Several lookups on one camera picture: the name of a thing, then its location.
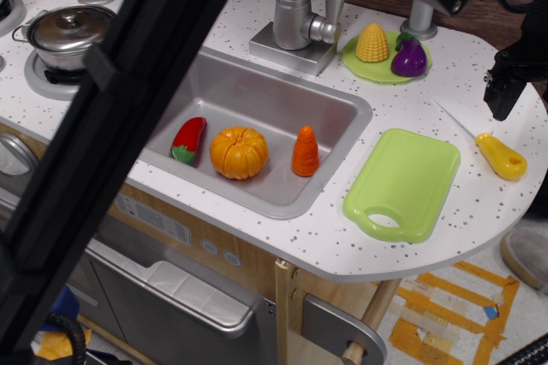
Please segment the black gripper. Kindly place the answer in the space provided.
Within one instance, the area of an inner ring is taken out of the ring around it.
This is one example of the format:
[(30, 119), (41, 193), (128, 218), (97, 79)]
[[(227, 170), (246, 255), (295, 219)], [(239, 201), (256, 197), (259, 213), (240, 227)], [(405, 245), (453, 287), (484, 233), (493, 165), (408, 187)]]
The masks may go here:
[(526, 82), (547, 80), (547, 6), (526, 14), (521, 37), (495, 55), (485, 76), (484, 102), (497, 121), (513, 110)]

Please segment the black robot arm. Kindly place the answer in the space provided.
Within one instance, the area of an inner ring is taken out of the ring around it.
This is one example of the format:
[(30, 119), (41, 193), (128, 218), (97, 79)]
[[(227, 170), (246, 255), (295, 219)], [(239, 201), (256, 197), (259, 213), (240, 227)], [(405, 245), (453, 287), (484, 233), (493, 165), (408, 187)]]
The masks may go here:
[(1, 356), (31, 340), (228, 0), (124, 0), (1, 237)]

